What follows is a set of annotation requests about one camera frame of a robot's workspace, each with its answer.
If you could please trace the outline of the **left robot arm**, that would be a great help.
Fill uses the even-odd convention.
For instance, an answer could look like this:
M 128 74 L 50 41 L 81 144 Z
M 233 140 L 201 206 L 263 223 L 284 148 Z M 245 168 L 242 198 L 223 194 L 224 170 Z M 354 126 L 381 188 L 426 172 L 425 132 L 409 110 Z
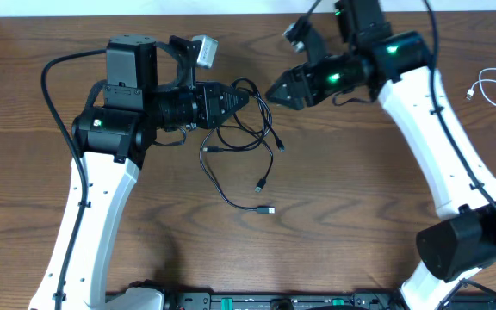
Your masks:
M 106 296 L 109 262 L 127 199 L 158 130 L 215 129 L 246 105 L 245 93 L 199 82 L 218 43 L 206 35 L 161 42 L 119 35 L 102 50 L 107 76 L 82 113 L 63 130 L 71 182 L 63 220 L 33 309 L 167 309 L 155 288 Z

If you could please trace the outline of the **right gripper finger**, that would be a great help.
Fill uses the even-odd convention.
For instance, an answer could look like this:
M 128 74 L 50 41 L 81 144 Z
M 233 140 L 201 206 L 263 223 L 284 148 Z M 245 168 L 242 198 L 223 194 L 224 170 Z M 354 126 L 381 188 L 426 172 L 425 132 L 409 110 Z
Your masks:
M 266 91 L 267 99 L 291 99 L 290 86 L 293 81 L 293 72 L 286 70 Z
M 305 108 L 305 103 L 303 99 L 299 96 L 273 93 L 273 94 L 268 94 L 267 99 L 269 102 L 279 104 L 289 109 L 302 110 Z

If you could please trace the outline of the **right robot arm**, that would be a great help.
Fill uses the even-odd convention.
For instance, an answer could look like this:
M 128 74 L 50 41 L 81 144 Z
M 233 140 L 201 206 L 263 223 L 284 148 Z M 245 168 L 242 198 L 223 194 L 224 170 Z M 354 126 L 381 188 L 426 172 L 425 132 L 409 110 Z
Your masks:
M 420 257 L 392 309 L 444 309 L 496 262 L 496 178 L 458 121 L 437 68 L 438 49 L 415 31 L 395 34 L 376 1 L 338 1 L 346 53 L 330 54 L 302 15 L 285 38 L 307 61 L 268 89 L 273 103 L 301 110 L 364 86 L 402 132 L 430 188 L 439 222 L 417 234 Z

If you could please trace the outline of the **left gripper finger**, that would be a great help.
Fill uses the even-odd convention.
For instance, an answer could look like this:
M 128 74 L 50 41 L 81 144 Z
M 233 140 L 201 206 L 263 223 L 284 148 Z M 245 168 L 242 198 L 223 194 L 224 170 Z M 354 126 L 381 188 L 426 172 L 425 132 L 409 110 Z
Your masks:
M 242 90 L 220 84 L 220 107 L 242 108 L 249 102 L 249 95 Z
M 219 101 L 217 127 L 221 127 L 236 112 L 240 111 L 248 102 L 240 101 L 237 103 Z

